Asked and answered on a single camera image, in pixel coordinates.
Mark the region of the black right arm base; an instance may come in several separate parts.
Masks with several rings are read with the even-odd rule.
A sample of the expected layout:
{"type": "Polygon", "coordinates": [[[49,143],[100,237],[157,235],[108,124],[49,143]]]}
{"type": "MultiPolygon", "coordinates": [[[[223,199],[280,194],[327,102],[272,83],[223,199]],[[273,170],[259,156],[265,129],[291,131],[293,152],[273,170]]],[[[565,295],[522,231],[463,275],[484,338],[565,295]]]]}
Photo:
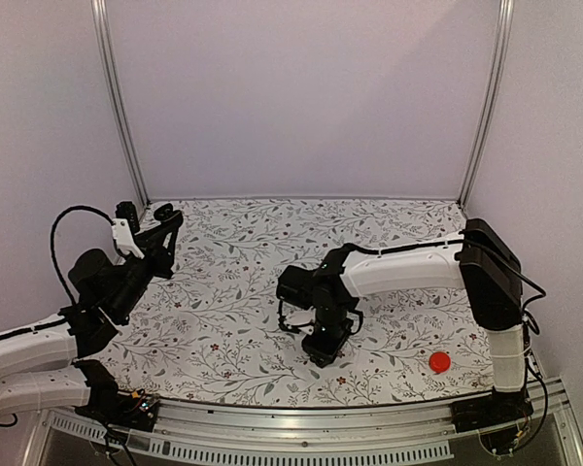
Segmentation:
{"type": "Polygon", "coordinates": [[[533,413],[532,402],[525,388],[516,392],[491,393],[478,398],[450,404],[451,421],[458,433],[516,421],[533,413]]]}

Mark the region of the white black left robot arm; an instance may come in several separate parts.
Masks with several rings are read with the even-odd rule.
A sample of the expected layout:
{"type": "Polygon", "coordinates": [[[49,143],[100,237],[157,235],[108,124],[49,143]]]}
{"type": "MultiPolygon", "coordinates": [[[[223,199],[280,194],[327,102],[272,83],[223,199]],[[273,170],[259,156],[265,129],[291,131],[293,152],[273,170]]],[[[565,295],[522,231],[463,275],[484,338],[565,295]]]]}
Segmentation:
{"type": "Polygon", "coordinates": [[[104,250],[87,250],[59,278],[67,287],[69,306],[0,333],[0,418],[72,407],[102,425],[154,429],[158,397],[143,389],[121,390],[95,358],[128,324],[151,280],[173,275],[184,216],[165,204],[154,219],[156,226],[143,230],[134,206],[118,204],[108,221],[122,263],[113,263],[104,250]]]}

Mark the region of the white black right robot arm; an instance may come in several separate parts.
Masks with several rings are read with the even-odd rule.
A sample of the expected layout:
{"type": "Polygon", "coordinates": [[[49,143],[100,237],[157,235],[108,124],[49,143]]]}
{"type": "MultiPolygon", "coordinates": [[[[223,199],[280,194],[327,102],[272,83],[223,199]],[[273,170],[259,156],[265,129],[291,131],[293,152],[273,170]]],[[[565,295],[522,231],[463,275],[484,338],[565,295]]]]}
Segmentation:
{"type": "Polygon", "coordinates": [[[483,415],[503,423],[521,405],[526,384],[525,276],[520,260],[481,218],[438,239],[381,249],[346,243],[330,250],[313,269],[289,265],[278,277],[278,306],[311,313],[293,323],[278,315],[281,330],[304,336],[304,351],[320,367],[331,364],[354,334],[363,298],[409,290],[459,290],[472,317],[486,332],[494,394],[483,415]]]}

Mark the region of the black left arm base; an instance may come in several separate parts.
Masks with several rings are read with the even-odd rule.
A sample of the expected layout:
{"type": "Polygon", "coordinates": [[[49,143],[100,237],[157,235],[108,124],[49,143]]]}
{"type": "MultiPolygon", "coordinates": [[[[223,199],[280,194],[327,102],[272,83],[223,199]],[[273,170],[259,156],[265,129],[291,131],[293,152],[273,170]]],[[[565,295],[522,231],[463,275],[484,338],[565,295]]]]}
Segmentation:
{"type": "Polygon", "coordinates": [[[144,389],[122,391],[115,378],[96,360],[74,364],[85,376],[89,389],[88,400],[75,408],[79,416],[96,420],[102,425],[116,425],[129,429],[152,432],[159,410],[159,397],[147,394],[144,389]]]}

